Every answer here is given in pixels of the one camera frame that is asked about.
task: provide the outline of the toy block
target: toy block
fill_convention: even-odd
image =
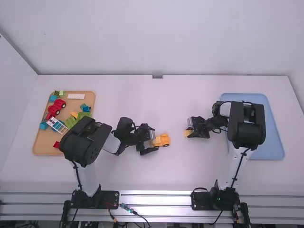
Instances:
[[[84,116],[92,117],[92,114],[91,113],[85,113],[85,112],[78,113],[77,122],[79,120],[81,120]]]
[[[65,120],[65,125],[67,126],[67,128],[70,130],[72,127],[74,127],[74,125],[76,124],[76,119],[74,117],[69,117]]]
[[[41,129],[41,130],[46,130],[47,128],[48,128],[48,124],[47,124],[47,122],[41,122],[40,123],[40,125],[39,125],[39,128]]]
[[[56,141],[56,142],[54,143],[53,147],[55,147],[56,149],[59,149],[59,142]]]
[[[67,127],[64,125],[64,123],[61,120],[58,120],[54,117],[50,118],[47,121],[47,124],[52,127],[53,131],[56,131],[60,134],[64,134],[68,131]]]
[[[75,100],[83,100],[85,98],[85,94],[68,94],[68,99],[75,99]]]
[[[75,119],[77,119],[78,113],[76,113],[76,112],[71,112],[70,114],[71,114],[71,116],[73,116]]]
[[[60,91],[59,91],[59,96],[60,96],[60,97],[65,97],[65,96],[66,96],[66,92],[63,91],[63,90],[60,90]]]
[[[51,95],[50,97],[49,97],[49,102],[54,102],[54,101],[56,101],[56,99],[57,99],[58,97],[56,96],[56,95]]]
[[[58,120],[58,122],[56,122],[56,123],[51,127],[51,129],[52,129],[54,132],[57,132],[58,129],[62,126],[62,124],[65,125],[65,123],[64,123],[62,120]]]
[[[52,117],[54,117],[54,115],[52,113],[46,113],[46,116],[44,117],[44,119],[49,120]]]
[[[85,103],[83,103],[79,107],[81,108],[82,111],[84,111],[84,107],[87,107],[87,105]]]
[[[82,109],[82,111],[84,111],[85,113],[89,113],[90,112],[90,107],[86,106]]]

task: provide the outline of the blue toy block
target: blue toy block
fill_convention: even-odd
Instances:
[[[39,125],[39,128],[41,130],[46,130],[48,128],[47,122],[41,122],[40,125]]]
[[[51,95],[50,97],[49,97],[49,102],[54,102],[54,101],[56,101],[56,99],[57,99],[58,97],[56,96],[56,95]]]
[[[89,113],[90,112],[90,107],[86,106],[82,108],[82,111],[85,113]]]

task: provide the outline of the blue mat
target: blue mat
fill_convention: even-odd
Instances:
[[[255,160],[282,160],[285,156],[280,135],[271,112],[268,99],[263,94],[222,94],[221,101],[250,101],[256,104],[263,104],[266,119],[266,139],[253,152],[250,159]]]

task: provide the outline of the yellow toy block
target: yellow toy block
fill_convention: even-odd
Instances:
[[[78,113],[76,113],[76,112],[71,112],[70,114],[71,114],[71,116],[74,117],[75,119],[78,118]]]
[[[194,130],[185,130],[184,136],[187,138],[189,135],[191,135],[194,132]]]

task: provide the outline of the red toy block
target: red toy block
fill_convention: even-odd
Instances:
[[[50,118],[55,117],[54,115],[52,115],[52,113],[47,113],[45,119],[49,120]]]
[[[59,149],[59,142],[56,141],[53,147],[55,147],[56,149]]]

